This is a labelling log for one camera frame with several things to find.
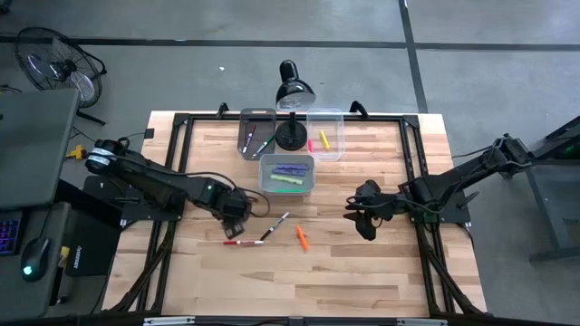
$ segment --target purple marker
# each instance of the purple marker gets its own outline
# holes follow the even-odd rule
[[[296,170],[296,169],[284,169],[284,168],[275,168],[272,170],[274,174],[280,175],[287,175],[287,176],[295,176],[295,177],[304,177],[306,175],[306,171]]]
[[[252,141],[252,136],[254,136],[254,131],[256,131],[256,126],[254,126],[254,128],[252,128],[252,131],[250,131],[250,133],[247,135],[246,145],[244,146],[242,153],[246,153],[247,147],[250,146],[250,141]]]
[[[302,171],[308,171],[310,168],[307,164],[286,164],[286,163],[278,163],[275,165],[276,168],[282,169],[296,169]]]

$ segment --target wooden table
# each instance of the wooden table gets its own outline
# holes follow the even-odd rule
[[[153,111],[150,116],[155,138],[145,140],[142,153],[160,164],[165,161],[174,113]],[[430,173],[452,168],[443,118],[439,114],[419,118]],[[240,187],[257,189],[258,162],[244,161],[237,153],[237,126],[234,121],[196,121],[187,171],[219,172]],[[183,132],[179,137],[181,144]],[[163,313],[427,316],[417,237],[408,216],[383,223],[372,242],[357,234],[354,222],[343,218],[345,199],[365,180],[374,179],[383,192],[397,192],[397,185],[407,181],[398,124],[346,122],[345,139],[346,152],[339,161],[316,165],[311,196],[270,197],[270,216],[246,222],[246,232],[238,239],[255,240],[290,212],[263,246],[222,245],[225,236],[220,224],[188,204],[173,246]],[[296,238],[296,225],[304,229],[311,245],[307,253]],[[151,223],[143,221],[122,233],[103,307],[118,302],[137,279],[150,229]],[[455,225],[443,225],[441,236],[449,272],[474,304],[485,310],[468,236]],[[443,307],[438,279],[435,284]]]

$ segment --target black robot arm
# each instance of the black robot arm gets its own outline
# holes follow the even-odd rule
[[[344,217],[355,222],[357,231],[367,240],[374,240],[376,227],[372,220],[390,221],[395,214],[419,210],[423,215],[437,216],[461,209],[469,199],[459,192],[480,180],[499,173],[511,177],[531,165],[531,156],[519,139],[508,134],[483,150],[479,156],[440,175],[416,177],[399,185],[397,194],[383,194],[379,185],[367,180],[347,198]]]
[[[212,177],[209,173],[177,173],[126,148],[122,141],[95,142],[85,166],[94,174],[120,179],[141,191],[159,209],[172,211],[187,199],[219,220],[228,239],[244,232],[252,203],[244,190]]]

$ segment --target black floor stripe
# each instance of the black floor stripe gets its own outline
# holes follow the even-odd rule
[[[289,48],[352,48],[352,49],[404,49],[405,42],[357,41],[249,41],[249,40],[163,40],[124,38],[74,38],[79,45],[114,46],[208,46],[208,47],[289,47]],[[14,36],[0,36],[0,43],[13,43]]]
[[[580,44],[415,43],[418,50],[454,51],[580,51]]]
[[[419,59],[417,59],[417,50],[415,49],[415,41],[411,29],[411,19],[409,18],[409,10],[405,0],[399,0],[399,9],[401,10],[402,29],[405,33],[405,41],[407,41],[407,54],[409,55],[409,66],[411,67],[411,79],[413,81],[413,89],[415,90],[417,109],[419,113],[429,113],[425,90],[423,90],[423,82],[421,80]]]
[[[0,35],[0,43],[13,43],[16,37]],[[406,42],[370,41],[252,41],[252,40],[170,40],[71,37],[79,45],[119,46],[207,46],[207,47],[304,47],[304,48],[353,48],[353,49],[406,49]],[[508,44],[508,43],[413,43],[416,50],[455,51],[546,51],[580,52],[580,44]]]

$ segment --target desk lamp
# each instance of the desk lamp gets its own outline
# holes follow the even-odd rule
[[[290,113],[290,120],[283,122],[275,131],[275,141],[282,149],[298,150],[308,138],[306,127],[296,122],[296,112],[308,109],[316,100],[314,91],[298,77],[296,64],[290,60],[280,63],[282,85],[275,95],[275,106],[282,112]]]

